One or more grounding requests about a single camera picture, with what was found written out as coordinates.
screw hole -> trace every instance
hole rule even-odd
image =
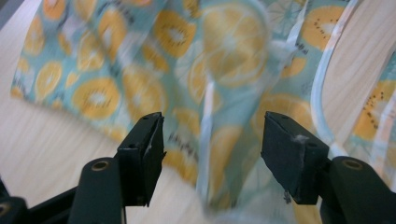
[[[359,171],[363,168],[363,166],[361,165],[360,162],[353,161],[353,160],[344,160],[343,164],[345,165],[345,167],[352,169],[352,170]]]
[[[108,161],[99,161],[92,166],[93,171],[103,171],[109,165]]]
[[[0,217],[5,215],[9,210],[9,204],[8,203],[0,203]]]

table surface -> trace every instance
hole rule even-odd
[[[9,96],[24,38],[40,0],[26,0],[0,31],[0,174],[28,206],[78,183],[84,164],[118,144],[80,119]],[[361,0],[335,49],[323,108],[339,143],[351,131],[396,43],[396,1]],[[129,223],[209,223],[194,189],[164,167],[150,208],[127,208]]]

cloth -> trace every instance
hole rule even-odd
[[[260,158],[263,117],[280,112],[317,133],[315,73],[324,76],[354,6],[44,0],[11,93],[67,110],[116,141],[162,111],[164,164],[196,187],[217,222],[317,223],[315,207],[285,203]]]

lemon print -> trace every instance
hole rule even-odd
[[[50,20],[59,20],[64,14],[65,0],[44,0],[43,12]]]
[[[69,41],[66,39],[66,36],[63,33],[58,34],[58,42],[59,46],[61,46],[61,49],[66,55],[70,55],[72,53],[72,47],[70,46]]]
[[[190,97],[199,105],[204,99],[207,85],[207,70],[205,69],[205,61],[202,54],[198,56],[192,64],[191,70],[187,76],[187,84]],[[221,106],[221,97],[215,90],[213,96],[213,111],[218,111]]]
[[[167,98],[163,85],[149,70],[135,64],[126,67],[122,84],[128,111],[134,122],[150,113],[165,113]]]
[[[300,74],[305,68],[306,59],[305,58],[293,58],[291,65],[286,66],[283,69],[281,77],[294,77]]]
[[[195,137],[199,136],[201,128],[199,115],[196,111],[188,108],[175,108],[173,115],[180,125],[186,126]]]
[[[67,80],[65,83],[65,87],[69,88],[71,87],[73,84],[75,84],[78,80],[78,75],[76,73],[69,73],[69,75],[67,76]]]
[[[296,20],[301,6],[292,0],[276,0],[267,6],[268,19],[273,33],[287,38]]]
[[[20,98],[20,99],[22,99],[23,96],[24,96],[24,94],[23,94],[23,91],[22,91],[19,87],[13,86],[13,87],[11,88],[11,96],[12,96],[12,97],[15,97],[15,98]]]
[[[174,167],[180,177],[195,186],[198,177],[198,165],[194,158],[186,157],[183,152],[176,148],[166,149],[163,164]]]
[[[117,10],[109,9],[105,12],[99,22],[98,34],[105,44],[111,62],[114,62],[117,57],[117,50],[127,35],[125,21]]]
[[[210,141],[209,198],[218,193],[224,181],[224,168],[227,166],[233,147],[242,133],[238,126],[224,126],[217,130]]]
[[[264,115],[266,111],[284,114],[297,121],[308,131],[312,132],[314,130],[309,103],[289,94],[264,94],[259,108],[251,119],[251,126],[260,139],[262,139],[264,130]]]
[[[324,50],[343,11],[343,7],[318,7],[312,10],[302,27],[303,39],[313,47]]]
[[[38,16],[35,16],[27,32],[23,50],[28,54],[36,56],[43,50],[45,39],[41,20]]]
[[[73,3],[77,14],[84,21],[89,21],[95,10],[96,0],[74,0]]]
[[[23,74],[27,74],[29,72],[29,67],[29,62],[25,58],[20,57],[20,59],[18,60],[17,69],[20,70]]]
[[[165,73],[169,71],[168,62],[160,54],[160,52],[158,52],[158,50],[152,48],[147,44],[144,44],[142,47],[142,51],[145,60],[151,62],[155,70],[159,70]]]
[[[183,0],[183,7],[190,17],[198,18],[201,16],[200,0]]]
[[[195,32],[195,24],[188,23],[174,11],[161,11],[154,23],[154,34],[161,46],[176,58],[189,49]]]
[[[379,81],[366,104],[353,131],[365,140],[373,140],[382,112],[396,88],[396,81]]]
[[[78,69],[81,71],[99,70],[104,61],[105,54],[99,40],[93,33],[85,32],[78,44]]]
[[[74,92],[72,103],[87,119],[107,119],[120,102],[119,89],[110,77],[91,79]]]
[[[62,76],[62,64],[48,62],[40,70],[35,81],[35,97],[41,101],[51,94]]]
[[[266,64],[270,33],[252,8],[226,4],[203,14],[207,67],[221,85],[239,87],[256,81]]]
[[[64,107],[64,103],[62,103],[62,100],[56,99],[52,102],[51,107],[54,109],[62,109]]]
[[[103,132],[117,142],[122,142],[128,131],[122,126],[106,126],[102,129]]]

kiwi print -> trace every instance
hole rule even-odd
[[[149,44],[142,46],[143,57],[147,62],[150,62],[155,70],[167,73],[169,65],[161,53]]]
[[[191,18],[198,18],[201,16],[200,0],[183,0],[183,7]]]
[[[66,83],[64,83],[64,87],[69,88],[73,86],[78,81],[78,78],[79,76],[76,73],[74,72],[69,73],[66,79]]]
[[[110,77],[98,77],[84,82],[72,98],[78,112],[92,120],[110,117],[116,111],[119,101],[119,90]]]
[[[186,53],[195,36],[196,26],[188,23],[176,12],[163,10],[154,24],[154,35],[161,47],[175,58]]]
[[[61,80],[62,71],[62,64],[55,61],[48,62],[41,68],[35,80],[35,97],[38,101],[53,93]]]
[[[318,7],[313,9],[304,21],[301,31],[303,39],[308,44],[323,51],[343,11],[343,7]]]
[[[117,51],[127,35],[125,20],[116,9],[106,11],[99,22],[98,34],[105,45],[111,62],[115,62]]]
[[[66,36],[65,36],[64,33],[59,33],[58,34],[58,43],[59,43],[59,46],[61,47],[62,51],[66,55],[70,55],[72,53],[71,44],[66,39]]]
[[[168,101],[165,89],[150,70],[131,64],[123,70],[122,85],[132,121],[157,111],[165,113]]]
[[[379,128],[382,112],[393,94],[395,87],[396,81],[378,82],[378,85],[367,99],[361,111],[361,116],[354,129],[354,134],[364,140],[373,140]]]
[[[304,70],[305,64],[306,64],[306,58],[294,57],[293,60],[291,61],[291,64],[283,69],[281,77],[297,76]]]
[[[78,43],[78,70],[99,70],[105,62],[105,57],[105,52],[97,36],[92,32],[85,32]]]

